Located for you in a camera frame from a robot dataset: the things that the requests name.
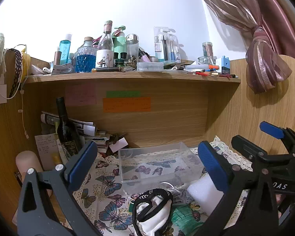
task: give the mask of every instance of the wine bottle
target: wine bottle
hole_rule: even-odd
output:
[[[77,154],[81,149],[81,141],[76,126],[68,118],[65,106],[65,98],[57,98],[56,104],[59,113],[60,123],[57,128],[57,134],[61,144],[65,147],[70,156]]]
[[[108,20],[104,24],[104,32],[98,43],[96,52],[95,68],[113,67],[113,42],[111,37],[112,21]]]

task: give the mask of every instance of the blue clamp handle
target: blue clamp handle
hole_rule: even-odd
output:
[[[219,155],[207,141],[198,146],[198,156],[209,173],[217,190],[227,192],[230,181],[230,164]]]
[[[78,154],[71,157],[64,172],[68,192],[79,190],[96,157],[97,145],[93,141],[88,141]]]
[[[275,137],[276,139],[283,139],[284,138],[284,132],[279,127],[276,127],[272,125],[271,123],[268,123],[266,121],[263,121],[260,123],[260,130],[264,133],[267,133],[268,135]]]

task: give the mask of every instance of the black and white fabric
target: black and white fabric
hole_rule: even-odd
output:
[[[132,208],[132,222],[138,236],[161,236],[170,222],[173,195],[164,189],[141,194]]]

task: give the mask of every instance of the sticky note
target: sticky note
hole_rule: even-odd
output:
[[[95,83],[67,85],[65,102],[66,106],[96,105]]]
[[[116,152],[121,148],[124,148],[125,146],[128,145],[127,140],[123,137],[122,139],[118,140],[115,144],[111,144],[109,145],[110,149],[112,150],[112,152]]]
[[[150,112],[151,98],[103,98],[104,112]]]
[[[139,98],[141,97],[140,91],[107,91],[106,92],[107,98]]]

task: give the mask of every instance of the green sticky note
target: green sticky note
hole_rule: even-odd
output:
[[[140,91],[107,91],[106,92],[107,98],[140,98],[141,93]]]

